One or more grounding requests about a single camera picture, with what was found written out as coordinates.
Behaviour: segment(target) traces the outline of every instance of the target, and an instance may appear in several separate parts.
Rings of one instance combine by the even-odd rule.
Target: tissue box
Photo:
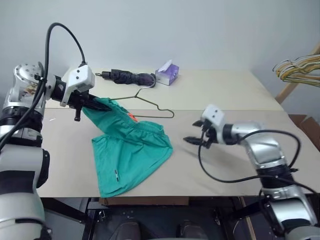
[[[174,64],[164,66],[155,71],[155,79],[158,83],[170,86],[178,77],[179,67]]]

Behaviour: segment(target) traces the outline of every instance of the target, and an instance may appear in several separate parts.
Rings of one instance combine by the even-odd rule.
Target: white table
[[[115,84],[96,77],[91,94],[99,97],[133,96],[136,85]],[[183,141],[186,136],[199,136],[192,126],[207,104],[213,103],[225,111],[230,123],[257,121],[269,129],[281,129],[296,134],[302,149],[295,167],[297,181],[320,191],[318,169],[320,153],[298,129],[282,107],[248,71],[181,70],[171,86],[157,84],[141,91],[141,97],[174,110],[175,117],[148,118],[164,126],[173,145],[172,156],[150,177],[122,196],[243,196],[257,195],[259,180],[226,184],[210,179],[201,170],[197,146]],[[153,105],[138,99],[120,103],[133,114],[157,115]],[[40,187],[41,197],[99,197],[98,180],[91,139],[102,132],[84,115],[74,122],[75,111],[61,108],[49,101],[43,120],[43,145],[50,153],[49,179]],[[295,142],[287,136],[275,136],[290,161]],[[237,179],[255,175],[245,150],[241,146],[213,145],[202,151],[202,158],[211,174],[222,179]]]

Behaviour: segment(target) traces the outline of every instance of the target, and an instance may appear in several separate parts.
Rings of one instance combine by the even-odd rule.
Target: white wall
[[[272,67],[320,41],[320,1],[2,0],[0,95],[14,66],[43,61],[52,22],[74,32],[95,68],[157,68],[173,59],[181,68],[249,69],[275,96],[284,83]],[[71,38],[55,29],[49,70],[62,75],[79,60]],[[299,86],[290,98],[288,112],[320,119],[319,88]]]

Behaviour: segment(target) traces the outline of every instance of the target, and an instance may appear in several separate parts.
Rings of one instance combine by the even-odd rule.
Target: orange tag
[[[128,116],[135,122],[138,122],[138,120],[135,118],[135,116],[132,113],[128,113]]]

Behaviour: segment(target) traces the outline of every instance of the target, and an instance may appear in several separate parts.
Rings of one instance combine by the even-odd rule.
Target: cardboard box
[[[99,203],[112,205],[178,205],[188,206],[188,196],[115,196],[100,198]]]
[[[320,151],[320,125],[313,117],[302,114],[289,114],[293,123],[300,128],[311,140],[314,146]]]

